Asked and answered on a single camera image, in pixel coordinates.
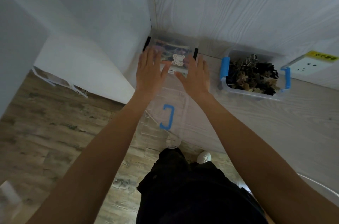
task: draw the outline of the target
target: yellow label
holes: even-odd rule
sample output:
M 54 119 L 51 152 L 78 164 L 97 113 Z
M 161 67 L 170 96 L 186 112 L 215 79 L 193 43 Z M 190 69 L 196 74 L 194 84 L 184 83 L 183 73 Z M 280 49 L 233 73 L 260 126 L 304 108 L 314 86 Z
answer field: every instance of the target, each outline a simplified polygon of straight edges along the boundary
M 335 62 L 337 59 L 339 59 L 338 56 L 330 55 L 330 54 L 325 54 L 325 53 L 320 53 L 317 51 L 309 51 L 306 56 L 313 57 L 319 60 L 326 60 L 329 62 Z

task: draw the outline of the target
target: shoe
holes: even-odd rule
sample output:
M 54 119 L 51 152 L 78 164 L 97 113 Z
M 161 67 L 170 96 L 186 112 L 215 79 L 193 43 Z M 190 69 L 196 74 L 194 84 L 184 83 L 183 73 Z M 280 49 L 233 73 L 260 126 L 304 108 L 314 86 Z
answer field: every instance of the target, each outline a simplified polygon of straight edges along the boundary
M 199 164 L 210 162 L 210 161 L 211 161 L 211 154 L 207 151 L 203 151 L 202 153 L 200 153 L 197 158 L 197 163 Z

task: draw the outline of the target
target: hand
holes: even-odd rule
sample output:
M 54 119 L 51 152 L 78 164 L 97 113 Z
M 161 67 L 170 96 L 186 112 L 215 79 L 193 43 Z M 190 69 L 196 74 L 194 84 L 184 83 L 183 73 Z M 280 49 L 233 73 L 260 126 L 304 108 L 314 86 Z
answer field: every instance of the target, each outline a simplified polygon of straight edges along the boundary
M 161 52 L 157 53 L 153 63 L 154 53 L 153 48 L 147 47 L 140 55 L 137 70 L 137 88 L 135 92 L 149 100 L 152 100 L 161 89 L 170 69 L 170 63 L 167 63 L 160 73 Z
M 188 93 L 194 101 L 209 94 L 210 71 L 202 55 L 199 55 L 198 66 L 196 66 L 192 55 L 189 55 L 189 72 L 187 78 L 180 72 L 175 72 L 174 75 L 180 80 L 186 93 Z

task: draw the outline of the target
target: wooden floor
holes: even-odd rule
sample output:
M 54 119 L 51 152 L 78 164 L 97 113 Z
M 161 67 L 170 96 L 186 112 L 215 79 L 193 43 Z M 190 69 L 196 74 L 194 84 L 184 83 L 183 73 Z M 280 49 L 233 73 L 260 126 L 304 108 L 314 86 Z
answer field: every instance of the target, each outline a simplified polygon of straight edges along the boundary
M 71 89 L 53 87 L 30 73 L 0 121 L 0 184 L 8 180 L 24 206 L 13 221 L 25 223 L 94 136 L 123 104 Z M 161 139 L 135 134 L 96 223 L 135 223 L 138 183 L 150 171 Z M 182 143 L 189 162 L 203 150 Z M 226 154 L 211 152 L 212 162 L 233 182 L 240 180 Z

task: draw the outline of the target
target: blue handle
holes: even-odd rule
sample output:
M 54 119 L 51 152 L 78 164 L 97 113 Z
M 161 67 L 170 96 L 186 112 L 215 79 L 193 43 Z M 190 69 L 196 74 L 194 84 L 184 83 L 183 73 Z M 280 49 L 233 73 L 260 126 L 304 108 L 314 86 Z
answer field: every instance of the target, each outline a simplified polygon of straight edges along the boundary
M 287 89 L 291 88 L 291 69 L 289 67 L 281 68 L 281 70 L 285 71 L 285 89 L 281 91 L 284 92 Z
M 223 59 L 221 60 L 221 68 L 220 68 L 220 75 L 219 75 L 220 80 L 223 77 L 228 76 L 228 68 L 229 67 L 230 67 L 230 58 L 229 57 L 223 57 Z
M 170 108 L 171 109 L 171 115 L 169 116 L 169 123 L 168 126 L 165 127 L 162 122 L 160 123 L 160 128 L 165 129 L 165 130 L 169 130 L 172 126 L 172 122 L 173 122 L 173 115 L 174 115 L 174 106 L 169 105 L 169 104 L 164 104 L 164 110 L 166 108 Z

